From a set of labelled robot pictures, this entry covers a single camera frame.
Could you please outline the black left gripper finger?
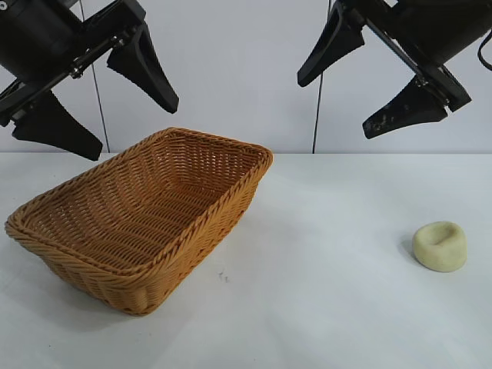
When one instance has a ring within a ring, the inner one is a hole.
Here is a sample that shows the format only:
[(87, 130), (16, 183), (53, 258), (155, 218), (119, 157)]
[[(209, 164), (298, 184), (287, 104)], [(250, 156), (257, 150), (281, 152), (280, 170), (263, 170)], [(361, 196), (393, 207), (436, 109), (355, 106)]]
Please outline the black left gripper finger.
[(161, 67), (147, 24), (135, 26), (132, 31), (123, 46), (111, 51), (107, 66), (137, 85), (165, 111), (174, 114), (179, 97)]
[(60, 148), (92, 161), (99, 159), (102, 142), (78, 123), (48, 91), (12, 116), (12, 136)]

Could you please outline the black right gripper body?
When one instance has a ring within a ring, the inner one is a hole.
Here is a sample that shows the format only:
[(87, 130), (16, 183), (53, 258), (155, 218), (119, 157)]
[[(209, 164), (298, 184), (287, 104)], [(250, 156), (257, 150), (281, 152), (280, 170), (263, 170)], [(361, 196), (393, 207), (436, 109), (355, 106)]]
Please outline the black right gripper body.
[(490, 1), (342, 1), (351, 15), (378, 36), (456, 111), (471, 101), (445, 64), (491, 30)]

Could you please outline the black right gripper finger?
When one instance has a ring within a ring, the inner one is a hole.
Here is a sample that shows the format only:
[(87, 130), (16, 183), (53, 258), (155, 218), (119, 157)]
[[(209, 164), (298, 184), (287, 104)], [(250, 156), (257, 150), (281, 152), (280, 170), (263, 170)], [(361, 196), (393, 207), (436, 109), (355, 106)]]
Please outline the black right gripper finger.
[(335, 2), (316, 45), (297, 73), (306, 87), (336, 61), (364, 45), (364, 18), (353, 2)]
[(444, 103), (418, 77), (411, 81), (363, 124), (367, 139), (412, 125), (434, 123), (447, 117)]

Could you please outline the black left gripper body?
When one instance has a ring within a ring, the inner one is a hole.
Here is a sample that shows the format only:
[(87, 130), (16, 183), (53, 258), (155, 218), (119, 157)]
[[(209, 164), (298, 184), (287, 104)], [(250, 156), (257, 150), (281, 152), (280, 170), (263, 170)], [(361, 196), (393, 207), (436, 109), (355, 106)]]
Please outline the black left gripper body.
[(1, 3), (1, 65), (15, 80), (1, 93), (1, 125), (84, 70), (111, 48), (125, 44), (145, 22), (137, 1), (113, 1), (82, 21), (63, 1)]

